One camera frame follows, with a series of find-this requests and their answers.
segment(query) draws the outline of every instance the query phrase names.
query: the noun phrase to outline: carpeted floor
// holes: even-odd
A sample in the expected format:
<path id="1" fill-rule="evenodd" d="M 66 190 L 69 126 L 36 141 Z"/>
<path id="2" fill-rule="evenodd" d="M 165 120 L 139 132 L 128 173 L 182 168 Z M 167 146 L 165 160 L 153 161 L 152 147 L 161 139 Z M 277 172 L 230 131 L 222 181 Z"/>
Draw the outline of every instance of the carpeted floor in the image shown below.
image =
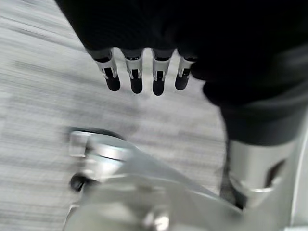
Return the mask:
<path id="1" fill-rule="evenodd" d="M 152 93 L 152 55 L 144 54 L 144 90 L 130 90 L 123 55 L 115 50 L 122 84 L 107 89 L 96 64 L 52 0 L 0 4 L 0 230 L 59 231 L 76 170 L 64 140 L 68 126 L 122 134 L 218 193 L 224 138 L 217 109 L 190 79 L 174 87 L 174 55 L 164 95 Z"/>

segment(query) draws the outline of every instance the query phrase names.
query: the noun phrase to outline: black sleeve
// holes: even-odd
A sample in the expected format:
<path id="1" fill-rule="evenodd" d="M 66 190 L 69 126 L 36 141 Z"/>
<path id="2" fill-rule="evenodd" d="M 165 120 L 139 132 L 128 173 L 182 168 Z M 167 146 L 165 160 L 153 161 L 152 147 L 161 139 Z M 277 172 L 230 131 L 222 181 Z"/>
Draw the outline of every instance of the black sleeve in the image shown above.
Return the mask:
<path id="1" fill-rule="evenodd" d="M 308 101 L 305 0 L 56 0 L 91 54 L 177 48 L 220 107 L 229 138 L 292 139 Z"/>

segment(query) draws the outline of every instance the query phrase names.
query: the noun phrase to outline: silver metal part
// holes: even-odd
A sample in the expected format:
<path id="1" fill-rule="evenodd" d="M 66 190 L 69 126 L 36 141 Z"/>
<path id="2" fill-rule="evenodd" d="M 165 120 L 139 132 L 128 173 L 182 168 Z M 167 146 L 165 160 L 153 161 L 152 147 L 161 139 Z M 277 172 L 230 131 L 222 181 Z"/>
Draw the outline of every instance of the silver metal part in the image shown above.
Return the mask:
<path id="1" fill-rule="evenodd" d="M 129 74 L 129 77 L 133 79 L 133 73 L 132 70 L 138 70 L 138 78 L 142 77 L 142 56 L 137 60 L 129 60 L 125 59 L 127 71 Z"/>
<path id="2" fill-rule="evenodd" d="M 293 188 L 291 225 L 296 226 L 308 224 L 308 117 L 306 120 L 306 125 L 303 126 L 303 145 L 298 149 L 299 155 L 296 159 Z"/>
<path id="3" fill-rule="evenodd" d="M 119 160 L 97 156 L 95 152 L 90 152 L 87 154 L 84 167 L 80 172 L 88 179 L 104 182 L 113 175 L 122 164 L 123 163 Z"/>
<path id="4" fill-rule="evenodd" d="M 282 179 L 285 161 L 295 142 L 263 147 L 230 142 L 229 178 L 247 198 L 245 207 L 258 206 Z"/>
<path id="5" fill-rule="evenodd" d="M 308 231 L 308 226 L 288 227 L 284 231 Z"/>
<path id="6" fill-rule="evenodd" d="M 69 137 L 69 155 L 72 157 L 85 157 L 88 138 L 92 133 L 74 131 Z"/>
<path id="7" fill-rule="evenodd" d="M 166 61 L 158 61 L 153 56 L 153 78 L 154 78 L 154 81 L 157 81 L 157 72 L 158 71 L 163 72 L 162 81 L 164 81 L 166 79 L 169 64 L 170 64 L 170 59 L 168 59 Z"/>
<path id="8" fill-rule="evenodd" d="M 308 117 L 303 130 L 307 127 Z M 274 147 L 231 141 L 231 180 L 250 203 L 241 210 L 131 143 L 91 134 L 82 173 L 96 182 L 84 183 L 64 230 L 308 231 L 302 209 L 306 192 L 298 194 L 306 189 L 301 185 L 307 182 L 302 170 L 307 152 L 301 157 L 298 149 L 306 149 L 307 136 Z"/>
<path id="9" fill-rule="evenodd" d="M 194 63 L 193 61 L 188 61 L 184 59 L 184 57 L 180 58 L 179 70 L 178 70 L 178 75 L 180 78 L 183 77 L 184 69 L 190 69 L 193 63 Z"/>
<path id="10" fill-rule="evenodd" d="M 105 62 L 105 63 L 101 63 L 96 61 L 97 66 L 99 67 L 100 71 L 103 73 L 105 79 L 108 79 L 109 76 L 106 74 L 106 70 L 107 68 L 111 68 L 111 72 L 112 72 L 112 77 L 116 78 L 117 77 L 117 68 L 116 68 L 116 61 L 115 61 L 115 57 L 112 51 L 112 58 L 111 60 Z"/>

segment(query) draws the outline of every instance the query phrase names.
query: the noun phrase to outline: black knob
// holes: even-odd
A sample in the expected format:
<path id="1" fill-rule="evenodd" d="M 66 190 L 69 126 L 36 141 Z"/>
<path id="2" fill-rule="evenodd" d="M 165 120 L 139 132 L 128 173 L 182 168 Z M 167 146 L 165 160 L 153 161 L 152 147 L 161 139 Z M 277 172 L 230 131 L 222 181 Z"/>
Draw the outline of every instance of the black knob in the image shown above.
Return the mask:
<path id="1" fill-rule="evenodd" d="M 86 178 L 81 173 L 76 173 L 72 176 L 69 184 L 71 186 L 71 189 L 73 189 L 76 192 L 80 192 L 82 189 L 82 186 L 88 181 L 88 178 Z"/>

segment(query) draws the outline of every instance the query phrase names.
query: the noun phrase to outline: black fingertip pad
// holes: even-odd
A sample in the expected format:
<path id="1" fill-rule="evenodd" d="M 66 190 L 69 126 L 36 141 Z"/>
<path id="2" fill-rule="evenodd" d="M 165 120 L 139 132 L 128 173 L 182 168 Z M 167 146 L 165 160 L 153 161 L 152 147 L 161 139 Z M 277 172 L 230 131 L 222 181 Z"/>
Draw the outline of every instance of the black fingertip pad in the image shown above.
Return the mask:
<path id="1" fill-rule="evenodd" d="M 130 86 L 133 93 L 139 94 L 140 92 L 142 92 L 142 79 L 141 78 L 130 79 Z"/>
<path id="2" fill-rule="evenodd" d="M 118 75 L 116 76 L 116 78 L 109 77 L 108 79 L 106 79 L 106 82 L 107 82 L 108 88 L 112 91 L 117 91 L 121 87 Z"/>
<path id="3" fill-rule="evenodd" d="M 188 78 L 186 76 L 183 76 L 182 78 L 177 75 L 177 78 L 175 80 L 175 87 L 178 90 L 183 90 L 187 86 Z"/>
<path id="4" fill-rule="evenodd" d="M 165 89 L 165 82 L 162 81 L 161 79 L 158 79 L 157 81 L 154 80 L 153 82 L 153 93 L 154 95 L 161 95 L 163 94 Z"/>

